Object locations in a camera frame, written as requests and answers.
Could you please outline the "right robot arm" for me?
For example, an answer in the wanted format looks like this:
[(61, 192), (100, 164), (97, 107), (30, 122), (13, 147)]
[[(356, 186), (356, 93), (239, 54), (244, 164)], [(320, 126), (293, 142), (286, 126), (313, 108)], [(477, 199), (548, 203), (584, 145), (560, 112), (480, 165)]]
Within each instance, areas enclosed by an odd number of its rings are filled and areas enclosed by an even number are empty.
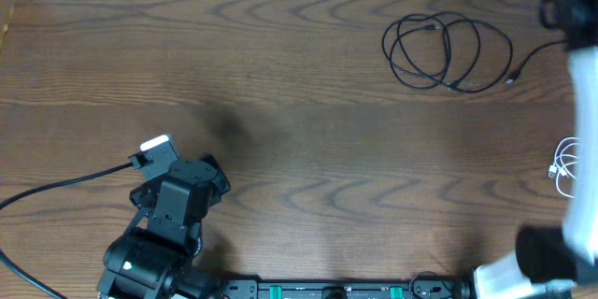
[(523, 226), (514, 251), (475, 268), (456, 298), (568, 298), (597, 282), (597, 0), (541, 0), (539, 20), (565, 34), (576, 102), (576, 150), (555, 156), (556, 175), (573, 177), (559, 227)]

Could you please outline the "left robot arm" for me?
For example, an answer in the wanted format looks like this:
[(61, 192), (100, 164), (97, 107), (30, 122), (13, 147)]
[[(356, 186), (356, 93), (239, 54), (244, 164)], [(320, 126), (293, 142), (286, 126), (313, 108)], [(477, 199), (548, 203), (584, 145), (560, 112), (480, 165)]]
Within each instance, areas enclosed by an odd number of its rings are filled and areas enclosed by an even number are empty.
[(203, 218), (231, 185), (210, 154), (174, 160), (142, 151), (129, 160), (146, 181), (130, 192), (138, 211), (104, 255), (98, 296), (170, 298), (203, 247)]

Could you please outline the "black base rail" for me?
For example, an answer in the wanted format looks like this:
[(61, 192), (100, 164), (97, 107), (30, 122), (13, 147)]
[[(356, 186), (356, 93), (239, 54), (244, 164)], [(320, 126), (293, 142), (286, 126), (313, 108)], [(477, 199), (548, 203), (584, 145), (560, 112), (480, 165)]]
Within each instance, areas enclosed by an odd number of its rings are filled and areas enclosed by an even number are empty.
[(474, 299), (468, 280), (420, 272), (408, 279), (262, 279), (195, 272), (177, 298), (195, 299)]

